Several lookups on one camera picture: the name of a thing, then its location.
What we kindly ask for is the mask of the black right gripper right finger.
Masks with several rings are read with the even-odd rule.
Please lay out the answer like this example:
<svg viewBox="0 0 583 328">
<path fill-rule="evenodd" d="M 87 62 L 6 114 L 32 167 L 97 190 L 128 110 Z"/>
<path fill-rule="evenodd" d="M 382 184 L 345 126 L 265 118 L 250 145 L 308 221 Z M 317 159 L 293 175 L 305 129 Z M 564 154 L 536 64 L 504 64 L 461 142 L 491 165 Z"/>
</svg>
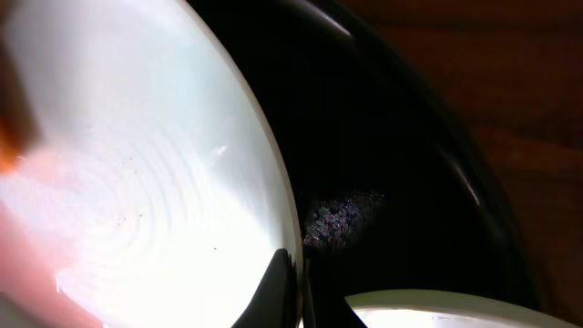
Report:
<svg viewBox="0 0 583 328">
<path fill-rule="evenodd" d="M 330 276 L 320 259 L 311 258 L 305 263 L 303 294 L 303 325 L 307 328 L 365 328 L 356 315 L 335 290 Z"/>
</svg>

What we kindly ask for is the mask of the orange green scrub sponge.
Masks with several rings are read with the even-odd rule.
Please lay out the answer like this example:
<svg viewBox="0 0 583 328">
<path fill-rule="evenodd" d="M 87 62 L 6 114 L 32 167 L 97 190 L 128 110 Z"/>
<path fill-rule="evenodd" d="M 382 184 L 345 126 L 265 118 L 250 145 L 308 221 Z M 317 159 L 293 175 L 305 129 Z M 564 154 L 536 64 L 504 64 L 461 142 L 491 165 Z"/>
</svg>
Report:
<svg viewBox="0 0 583 328">
<path fill-rule="evenodd" d="M 1 46 L 1 173 L 12 171 L 37 136 L 15 66 Z"/>
</svg>

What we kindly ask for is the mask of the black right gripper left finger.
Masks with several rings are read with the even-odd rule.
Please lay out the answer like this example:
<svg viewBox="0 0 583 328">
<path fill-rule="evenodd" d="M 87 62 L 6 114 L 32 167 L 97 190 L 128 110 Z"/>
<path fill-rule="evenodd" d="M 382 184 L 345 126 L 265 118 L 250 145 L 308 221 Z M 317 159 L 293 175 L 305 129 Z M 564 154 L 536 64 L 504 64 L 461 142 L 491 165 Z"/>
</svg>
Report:
<svg viewBox="0 0 583 328">
<path fill-rule="evenodd" d="M 297 326 L 297 278 L 285 249 L 274 252 L 250 303 L 233 328 L 292 328 Z"/>
</svg>

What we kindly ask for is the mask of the light green plate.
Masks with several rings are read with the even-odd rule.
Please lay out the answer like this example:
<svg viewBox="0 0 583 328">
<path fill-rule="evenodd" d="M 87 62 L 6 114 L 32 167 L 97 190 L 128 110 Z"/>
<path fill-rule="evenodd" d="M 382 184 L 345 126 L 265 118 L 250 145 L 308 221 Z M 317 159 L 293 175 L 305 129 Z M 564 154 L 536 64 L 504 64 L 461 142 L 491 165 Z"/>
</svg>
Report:
<svg viewBox="0 0 583 328">
<path fill-rule="evenodd" d="M 298 324 L 281 153 L 188 3 L 4 1 L 1 46 L 37 130 L 1 173 L 4 327 L 232 327 L 278 249 Z"/>
</svg>

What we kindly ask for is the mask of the yellow plate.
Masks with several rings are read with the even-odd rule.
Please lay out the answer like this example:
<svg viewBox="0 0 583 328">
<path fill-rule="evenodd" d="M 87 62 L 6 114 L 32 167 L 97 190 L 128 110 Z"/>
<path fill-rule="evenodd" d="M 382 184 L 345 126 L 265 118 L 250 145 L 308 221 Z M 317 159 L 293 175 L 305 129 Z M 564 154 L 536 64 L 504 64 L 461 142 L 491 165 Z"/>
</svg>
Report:
<svg viewBox="0 0 583 328">
<path fill-rule="evenodd" d="M 387 290 L 350 295 L 345 301 L 367 327 L 578 328 L 526 307 L 457 292 Z"/>
</svg>

